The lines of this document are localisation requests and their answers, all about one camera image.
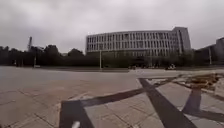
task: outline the cloud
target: cloud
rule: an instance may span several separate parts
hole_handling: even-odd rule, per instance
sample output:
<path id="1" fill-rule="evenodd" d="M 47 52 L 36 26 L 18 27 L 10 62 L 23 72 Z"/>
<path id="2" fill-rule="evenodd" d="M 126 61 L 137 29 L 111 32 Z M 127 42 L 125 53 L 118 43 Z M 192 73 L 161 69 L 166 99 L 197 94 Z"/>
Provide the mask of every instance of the cloud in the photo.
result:
<path id="1" fill-rule="evenodd" d="M 85 36 L 126 30 L 189 28 L 193 48 L 224 33 L 223 0 L 1 0 L 0 45 L 55 44 L 85 49 Z"/>

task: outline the building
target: building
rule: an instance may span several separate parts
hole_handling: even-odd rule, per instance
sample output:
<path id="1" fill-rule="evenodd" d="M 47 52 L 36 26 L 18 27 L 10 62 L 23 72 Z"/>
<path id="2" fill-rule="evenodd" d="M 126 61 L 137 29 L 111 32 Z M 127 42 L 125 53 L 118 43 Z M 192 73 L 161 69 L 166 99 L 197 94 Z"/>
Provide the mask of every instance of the building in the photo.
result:
<path id="1" fill-rule="evenodd" d="M 224 62 L 224 37 L 216 40 L 215 51 L 218 60 Z"/>
<path id="2" fill-rule="evenodd" d="M 131 56 L 166 57 L 171 53 L 182 54 L 191 50 L 188 29 L 175 27 L 173 30 L 126 31 L 88 35 L 86 54 L 119 52 Z"/>
<path id="3" fill-rule="evenodd" d="M 196 50 L 194 56 L 199 65 L 224 64 L 224 38 L 217 39 L 216 44 Z"/>

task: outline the pavement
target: pavement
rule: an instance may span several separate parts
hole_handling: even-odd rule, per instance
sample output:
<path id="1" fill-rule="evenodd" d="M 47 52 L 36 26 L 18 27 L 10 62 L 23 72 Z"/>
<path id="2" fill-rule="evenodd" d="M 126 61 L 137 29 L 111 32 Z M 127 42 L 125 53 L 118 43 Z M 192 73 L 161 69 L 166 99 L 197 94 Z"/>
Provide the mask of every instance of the pavement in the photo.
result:
<path id="1" fill-rule="evenodd" d="M 127 73 L 0 67 L 2 128 L 224 128 L 224 78 L 214 92 L 179 84 L 224 70 Z"/>

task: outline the pole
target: pole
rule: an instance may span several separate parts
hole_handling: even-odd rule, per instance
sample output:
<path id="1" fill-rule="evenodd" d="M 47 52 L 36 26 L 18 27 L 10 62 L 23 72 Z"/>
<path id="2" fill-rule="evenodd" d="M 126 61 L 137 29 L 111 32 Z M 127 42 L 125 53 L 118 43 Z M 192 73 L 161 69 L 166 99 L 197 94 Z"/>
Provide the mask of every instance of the pole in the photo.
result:
<path id="1" fill-rule="evenodd" d="M 35 68 L 36 65 L 36 57 L 34 57 L 34 63 L 33 63 L 33 67 Z"/>
<path id="2" fill-rule="evenodd" d="M 210 62 L 210 65 L 212 65 L 211 48 L 209 48 L 209 62 Z"/>
<path id="3" fill-rule="evenodd" d="M 102 52 L 100 50 L 100 71 L 102 70 Z"/>

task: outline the white building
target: white building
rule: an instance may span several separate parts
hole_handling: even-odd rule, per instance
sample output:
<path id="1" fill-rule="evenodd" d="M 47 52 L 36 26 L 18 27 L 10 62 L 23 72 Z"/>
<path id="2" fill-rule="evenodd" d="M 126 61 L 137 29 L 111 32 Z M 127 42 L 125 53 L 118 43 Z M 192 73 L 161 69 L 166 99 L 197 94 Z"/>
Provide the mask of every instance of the white building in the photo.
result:
<path id="1" fill-rule="evenodd" d="M 125 52 L 132 56 L 169 56 L 190 50 L 187 28 L 175 27 L 173 30 L 126 31 L 88 35 L 86 53 Z"/>

